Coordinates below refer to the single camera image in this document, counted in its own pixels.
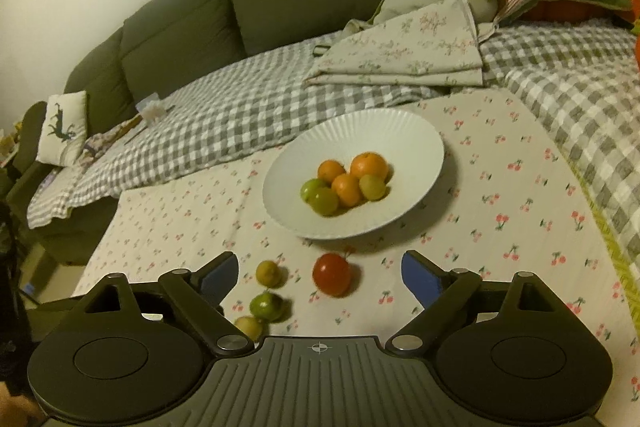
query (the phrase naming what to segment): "green lime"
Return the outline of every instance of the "green lime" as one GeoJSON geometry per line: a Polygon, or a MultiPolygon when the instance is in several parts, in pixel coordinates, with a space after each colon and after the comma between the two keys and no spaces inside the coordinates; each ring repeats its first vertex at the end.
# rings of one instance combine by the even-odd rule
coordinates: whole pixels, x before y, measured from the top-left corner
{"type": "Polygon", "coordinates": [[[249,315],[236,319],[234,326],[254,342],[257,342],[262,334],[262,324],[260,324],[260,321],[249,315]]]}
{"type": "Polygon", "coordinates": [[[249,304],[249,310],[256,319],[274,322],[282,317],[284,300],[275,293],[264,292],[254,297],[249,304]]]}
{"type": "Polygon", "coordinates": [[[369,201],[378,201],[386,193],[386,185],[382,178],[373,174],[365,174],[360,178],[360,191],[369,201]]]}
{"type": "Polygon", "coordinates": [[[321,216],[331,216],[340,205],[338,194],[329,187],[320,187],[313,190],[308,200],[311,208],[321,216]]]}
{"type": "Polygon", "coordinates": [[[255,280],[262,286],[273,288],[280,283],[280,268],[273,261],[262,261],[255,269],[255,280]]]}
{"type": "Polygon", "coordinates": [[[311,193],[314,192],[316,188],[320,187],[326,187],[326,183],[324,183],[322,180],[319,180],[318,178],[313,178],[312,180],[306,181],[302,185],[302,188],[300,188],[300,197],[302,198],[302,201],[304,201],[305,203],[308,202],[311,193]]]}

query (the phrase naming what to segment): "floor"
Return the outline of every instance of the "floor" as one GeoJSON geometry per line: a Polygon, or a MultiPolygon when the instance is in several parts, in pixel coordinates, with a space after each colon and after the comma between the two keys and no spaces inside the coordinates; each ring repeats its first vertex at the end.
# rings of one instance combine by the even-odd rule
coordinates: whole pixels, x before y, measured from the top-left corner
{"type": "Polygon", "coordinates": [[[21,288],[33,287],[33,297],[39,302],[51,302],[71,296],[84,271],[83,266],[58,266],[40,245],[31,248],[22,264],[21,288]]]}

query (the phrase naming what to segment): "checkered blanket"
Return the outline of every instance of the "checkered blanket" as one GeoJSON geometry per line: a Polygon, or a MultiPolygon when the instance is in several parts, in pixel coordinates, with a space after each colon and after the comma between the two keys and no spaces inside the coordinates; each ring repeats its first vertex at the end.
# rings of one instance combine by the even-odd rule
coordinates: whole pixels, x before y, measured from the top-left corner
{"type": "MultiPolygon", "coordinates": [[[[30,228],[123,190],[167,182],[294,139],[321,121],[369,107],[391,107],[441,94],[417,86],[304,86],[313,48],[337,34],[246,58],[167,97],[170,115],[133,130],[86,171],[40,186],[28,210],[30,228]]],[[[517,24],[480,46],[486,85],[514,66],[590,64],[633,55],[635,37],[609,22],[581,26],[517,24]]]]}
{"type": "Polygon", "coordinates": [[[636,59],[554,70],[517,68],[507,74],[506,86],[574,163],[630,261],[640,267],[636,59]]]}

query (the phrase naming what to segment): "sofa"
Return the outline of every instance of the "sofa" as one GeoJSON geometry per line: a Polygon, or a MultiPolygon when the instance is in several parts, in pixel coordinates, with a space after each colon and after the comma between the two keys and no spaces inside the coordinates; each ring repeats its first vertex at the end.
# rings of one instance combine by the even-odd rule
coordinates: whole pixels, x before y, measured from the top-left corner
{"type": "MultiPolygon", "coordinates": [[[[153,92],[164,97],[250,55],[366,20],[381,0],[151,0],[71,72],[65,92],[88,94],[88,133],[102,133],[136,114],[153,92]]],[[[35,161],[46,104],[24,118],[14,168],[20,178],[6,197],[24,224],[36,189],[52,167],[35,161]]],[[[105,198],[33,230],[60,264],[84,265],[104,235],[117,200],[105,198]]]]}

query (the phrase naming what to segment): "white pillow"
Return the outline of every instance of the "white pillow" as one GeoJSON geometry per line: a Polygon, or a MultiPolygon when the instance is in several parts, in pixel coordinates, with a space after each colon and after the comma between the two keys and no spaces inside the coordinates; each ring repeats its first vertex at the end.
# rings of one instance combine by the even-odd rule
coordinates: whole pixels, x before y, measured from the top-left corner
{"type": "Polygon", "coordinates": [[[50,96],[36,160],[70,167],[82,152],[85,140],[86,92],[50,96]]]}

